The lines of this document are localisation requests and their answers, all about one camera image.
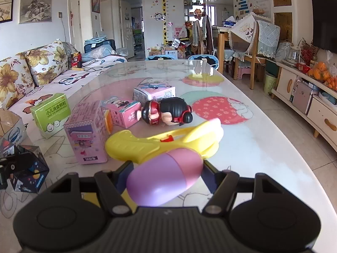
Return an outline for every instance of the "wooden handle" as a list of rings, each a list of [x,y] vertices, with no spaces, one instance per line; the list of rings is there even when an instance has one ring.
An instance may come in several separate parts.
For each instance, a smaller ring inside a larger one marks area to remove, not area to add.
[[[325,124],[330,127],[333,131],[337,131],[337,127],[329,122],[328,119],[324,119]]]
[[[290,87],[291,87],[292,83],[293,83],[293,80],[290,79],[289,82],[288,82],[288,86],[287,86],[287,92],[288,93],[290,92]]]

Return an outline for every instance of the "black tv screen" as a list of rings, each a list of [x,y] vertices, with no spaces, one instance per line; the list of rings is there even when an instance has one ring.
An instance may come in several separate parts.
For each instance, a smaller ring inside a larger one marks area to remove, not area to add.
[[[337,0],[312,0],[313,45],[337,53]]]

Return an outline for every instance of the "doll figurine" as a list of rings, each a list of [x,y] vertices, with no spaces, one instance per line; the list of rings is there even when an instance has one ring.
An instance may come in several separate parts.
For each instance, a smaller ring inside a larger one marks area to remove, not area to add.
[[[188,124],[192,122],[192,108],[178,97],[166,98],[160,102],[147,101],[142,110],[137,111],[137,119],[148,124],[158,124],[162,120],[167,125]]]

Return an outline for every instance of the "small pink toy box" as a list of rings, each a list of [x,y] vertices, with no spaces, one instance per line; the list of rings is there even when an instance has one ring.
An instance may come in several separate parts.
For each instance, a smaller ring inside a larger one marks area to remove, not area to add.
[[[141,110],[140,102],[132,100],[124,100],[117,96],[112,96],[108,100],[102,102],[105,109],[109,109],[114,124],[124,128],[129,128],[137,120],[137,110]]]
[[[108,132],[101,101],[77,104],[65,122],[64,129],[80,164],[107,161],[104,145]]]
[[[176,97],[176,88],[166,82],[148,79],[134,88],[134,100],[144,105],[147,101],[161,101],[165,98]]]

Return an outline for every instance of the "green trash bin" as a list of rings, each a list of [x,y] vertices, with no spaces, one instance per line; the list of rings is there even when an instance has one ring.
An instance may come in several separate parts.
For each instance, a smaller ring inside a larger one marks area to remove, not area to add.
[[[266,72],[264,92],[266,94],[271,94],[272,89],[276,89],[276,82],[277,82],[277,77],[274,76],[273,74]]]

